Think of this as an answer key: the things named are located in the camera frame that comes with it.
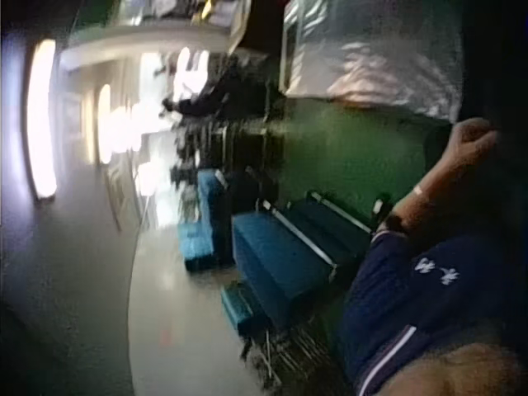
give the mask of ceiling light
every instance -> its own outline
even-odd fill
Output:
[[[50,198],[57,191],[49,103],[54,56],[54,40],[44,40],[36,46],[27,92],[27,143],[31,175],[39,199]]]
[[[190,58],[191,50],[187,47],[184,47],[178,55],[178,61],[176,62],[176,71],[185,72],[187,70],[187,65],[189,64]]]
[[[99,160],[107,165],[112,159],[110,126],[110,85],[106,84],[99,92],[97,103],[97,142]]]

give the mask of metal armrest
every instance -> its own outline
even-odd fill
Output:
[[[229,184],[228,184],[228,181],[225,180],[225,176],[222,173],[222,171],[217,169],[216,172],[214,173],[214,175],[216,176],[216,179],[220,182],[220,184],[222,185],[224,190],[228,190],[229,189]]]
[[[279,220],[282,225],[284,225],[293,235],[300,239],[306,246],[308,246],[315,254],[319,256],[325,263],[327,263],[331,268],[332,272],[328,277],[328,281],[332,282],[337,273],[337,264],[330,258],[330,256],[322,250],[314,241],[312,241],[308,236],[306,236],[300,229],[298,229],[295,224],[289,221],[279,210],[277,210],[272,204],[267,200],[262,202],[264,209],[268,210],[277,220]]]
[[[339,206],[335,205],[331,201],[325,199],[323,196],[321,196],[319,193],[315,191],[311,191],[308,193],[308,196],[316,200],[319,204],[325,205],[327,208],[329,208],[332,212],[336,213],[337,215],[341,216],[346,221],[349,221],[350,223],[354,224],[357,228],[362,229],[366,233],[372,233],[372,229],[366,225],[363,224],[360,220],[356,219],[351,214],[347,213],[345,210],[341,209]]]

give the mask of finger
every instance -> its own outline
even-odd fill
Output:
[[[498,131],[490,130],[474,142],[476,150],[481,154],[487,153],[497,144],[498,136]]]
[[[471,118],[456,126],[458,139],[461,142],[472,142],[492,130],[492,125],[484,118]]]

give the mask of hand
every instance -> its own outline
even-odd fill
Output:
[[[480,163],[497,143],[498,132],[482,118],[471,118],[455,125],[440,165],[457,171]]]
[[[171,101],[168,97],[162,100],[162,106],[165,107],[165,109],[169,112],[171,111],[180,112],[179,104],[174,101]]]

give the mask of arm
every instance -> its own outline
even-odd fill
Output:
[[[378,232],[403,232],[410,238],[431,231],[441,216],[452,213],[460,200],[466,176],[497,142],[497,131],[483,119],[457,124],[441,160],[396,206]]]

